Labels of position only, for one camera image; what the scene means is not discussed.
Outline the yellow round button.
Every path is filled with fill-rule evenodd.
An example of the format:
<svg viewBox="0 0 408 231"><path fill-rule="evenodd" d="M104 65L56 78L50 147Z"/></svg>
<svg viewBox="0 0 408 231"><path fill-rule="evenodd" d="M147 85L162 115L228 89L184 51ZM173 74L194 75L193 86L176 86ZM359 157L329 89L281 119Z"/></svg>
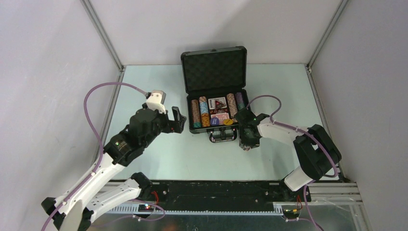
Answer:
<svg viewBox="0 0 408 231"><path fill-rule="evenodd" d="M224 119L223 120L223 124L224 125L226 125L226 126L230 126L230 125L232 125L234 122L233 122L233 120L232 119Z"/></svg>

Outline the red playing card deck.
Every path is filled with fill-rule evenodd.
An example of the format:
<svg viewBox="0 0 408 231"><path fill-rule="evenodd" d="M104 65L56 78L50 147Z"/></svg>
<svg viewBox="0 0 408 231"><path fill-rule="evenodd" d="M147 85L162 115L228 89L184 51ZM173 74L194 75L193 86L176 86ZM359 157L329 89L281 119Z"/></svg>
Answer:
<svg viewBox="0 0 408 231"><path fill-rule="evenodd" d="M223 125L223 120L224 120L224 119L230 118L230 116L229 116L228 113L213 114L213 115L211 115L211 118L212 118L212 117L217 117L217 118L219 119L219 121L220 121L219 125Z"/></svg>

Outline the blue playing card deck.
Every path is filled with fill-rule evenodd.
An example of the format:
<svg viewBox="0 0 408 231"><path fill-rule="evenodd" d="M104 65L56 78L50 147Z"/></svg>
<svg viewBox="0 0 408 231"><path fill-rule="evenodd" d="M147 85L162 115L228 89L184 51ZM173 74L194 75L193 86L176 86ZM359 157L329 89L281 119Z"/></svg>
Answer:
<svg viewBox="0 0 408 231"><path fill-rule="evenodd" d="M225 97L211 98L208 100L210 110L227 108L227 101Z"/></svg>

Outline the black poker set case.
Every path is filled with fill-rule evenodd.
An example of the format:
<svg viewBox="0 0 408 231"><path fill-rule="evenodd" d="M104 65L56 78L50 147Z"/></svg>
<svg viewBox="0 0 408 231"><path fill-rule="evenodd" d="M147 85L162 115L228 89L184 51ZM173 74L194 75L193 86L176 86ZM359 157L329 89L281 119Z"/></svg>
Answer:
<svg viewBox="0 0 408 231"><path fill-rule="evenodd" d="M193 128L191 101L205 96L211 98L225 97L227 94L241 92L245 106L249 99L245 90L247 49L244 46L211 49L204 51L186 51L180 56L182 72L187 93L187 108L189 130L192 134L208 134L212 143L233 141L238 138L239 124L233 120L230 126L218 125L203 128ZM209 118L218 113L228 113L231 118L227 101L227 108L210 110Z"/></svg>

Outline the blue small blind button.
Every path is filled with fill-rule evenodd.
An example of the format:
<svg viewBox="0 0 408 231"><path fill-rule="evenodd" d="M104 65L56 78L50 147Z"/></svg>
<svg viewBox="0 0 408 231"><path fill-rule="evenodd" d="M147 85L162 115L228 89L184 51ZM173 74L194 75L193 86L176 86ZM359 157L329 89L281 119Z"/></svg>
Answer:
<svg viewBox="0 0 408 231"><path fill-rule="evenodd" d="M210 125L211 125L211 126L218 126L219 123L220 123L220 121L219 121L219 119L218 119L217 117L212 117L212 118L210 119Z"/></svg>

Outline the black triangular all-in marker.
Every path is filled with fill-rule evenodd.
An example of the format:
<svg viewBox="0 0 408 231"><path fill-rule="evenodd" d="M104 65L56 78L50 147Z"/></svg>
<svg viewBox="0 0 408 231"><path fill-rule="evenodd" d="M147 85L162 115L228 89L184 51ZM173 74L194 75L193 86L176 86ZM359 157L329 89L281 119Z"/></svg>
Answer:
<svg viewBox="0 0 408 231"><path fill-rule="evenodd" d="M213 100L213 106L214 106L214 109L221 109L221 108L226 107L225 103L220 100Z"/></svg>

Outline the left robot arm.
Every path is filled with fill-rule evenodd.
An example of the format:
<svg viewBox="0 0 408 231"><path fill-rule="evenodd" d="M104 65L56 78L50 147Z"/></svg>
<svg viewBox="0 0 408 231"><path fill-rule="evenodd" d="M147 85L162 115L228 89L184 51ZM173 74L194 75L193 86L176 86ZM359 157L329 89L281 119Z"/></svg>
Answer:
<svg viewBox="0 0 408 231"><path fill-rule="evenodd" d="M104 213L121 203L149 193L151 182L141 172L135 173L113 190L97 193L115 175L143 154L153 140L162 133L182 133L186 117L172 107L174 120L168 118L163 106L146 104L133 115L129 123L102 148L102 153L80 180L63 195L47 197L41 203L50 222L59 231L86 231Z"/></svg>

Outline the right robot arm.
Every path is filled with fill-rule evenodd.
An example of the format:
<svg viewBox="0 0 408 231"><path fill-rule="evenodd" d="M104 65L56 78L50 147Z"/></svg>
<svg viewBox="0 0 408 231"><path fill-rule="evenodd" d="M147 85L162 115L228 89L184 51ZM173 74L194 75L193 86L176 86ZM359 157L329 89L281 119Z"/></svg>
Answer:
<svg viewBox="0 0 408 231"><path fill-rule="evenodd" d="M285 188L295 192L305 185L327 177L338 175L336 165L342 155L326 130L315 124L311 127L296 127L284 124L266 114L255 115L244 108L236 115L241 135L240 146L244 150L259 147L261 138L287 144L295 150L299 166L283 179Z"/></svg>

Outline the brown teal chip stack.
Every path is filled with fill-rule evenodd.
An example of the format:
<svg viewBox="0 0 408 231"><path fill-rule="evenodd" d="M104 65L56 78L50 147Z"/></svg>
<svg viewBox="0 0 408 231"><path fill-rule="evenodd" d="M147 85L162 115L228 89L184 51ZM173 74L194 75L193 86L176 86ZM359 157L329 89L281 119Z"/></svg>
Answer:
<svg viewBox="0 0 408 231"><path fill-rule="evenodd" d="M198 100L191 101L193 128L201 128L201 114Z"/></svg>

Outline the orange blue chip stack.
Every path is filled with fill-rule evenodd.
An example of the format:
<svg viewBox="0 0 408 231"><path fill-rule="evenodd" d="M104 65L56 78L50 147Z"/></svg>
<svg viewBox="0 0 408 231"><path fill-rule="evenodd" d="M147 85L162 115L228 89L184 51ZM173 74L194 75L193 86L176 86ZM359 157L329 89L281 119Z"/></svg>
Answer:
<svg viewBox="0 0 408 231"><path fill-rule="evenodd" d="M207 104L207 99L205 96L201 96L199 98L199 107L200 107L200 113L201 113L201 122L203 128L209 127L210 126L210 118L209 118L209 112L208 112L208 104Z"/></svg>

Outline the purple chip stack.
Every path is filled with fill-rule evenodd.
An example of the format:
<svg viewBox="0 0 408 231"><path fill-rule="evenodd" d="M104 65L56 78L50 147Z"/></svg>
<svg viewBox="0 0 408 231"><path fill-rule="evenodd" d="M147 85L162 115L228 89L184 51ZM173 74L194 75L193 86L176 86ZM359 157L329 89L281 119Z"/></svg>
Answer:
<svg viewBox="0 0 408 231"><path fill-rule="evenodd" d="M237 105L238 105L239 103L245 104L241 92L237 92L237 93L235 94L235 98L236 98Z"/></svg>

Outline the pink brown chip stack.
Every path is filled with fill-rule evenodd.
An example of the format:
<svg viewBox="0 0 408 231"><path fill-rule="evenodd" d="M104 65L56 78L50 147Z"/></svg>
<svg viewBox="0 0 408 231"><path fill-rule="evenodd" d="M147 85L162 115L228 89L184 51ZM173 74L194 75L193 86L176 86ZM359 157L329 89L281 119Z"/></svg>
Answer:
<svg viewBox="0 0 408 231"><path fill-rule="evenodd" d="M230 112L231 118L235 120L235 115L238 112L238 108L237 108L235 96L233 93L227 94L227 101L228 101L229 112Z"/></svg>

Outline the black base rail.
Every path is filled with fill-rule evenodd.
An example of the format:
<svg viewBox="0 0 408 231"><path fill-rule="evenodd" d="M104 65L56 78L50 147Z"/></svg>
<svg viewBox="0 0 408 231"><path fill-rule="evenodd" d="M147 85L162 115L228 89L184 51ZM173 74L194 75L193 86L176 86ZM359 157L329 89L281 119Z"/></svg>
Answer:
<svg viewBox="0 0 408 231"><path fill-rule="evenodd" d="M149 180L141 172L130 178L141 186L137 199L167 212L272 212L278 202L311 202L309 190L293 192L278 181Z"/></svg>

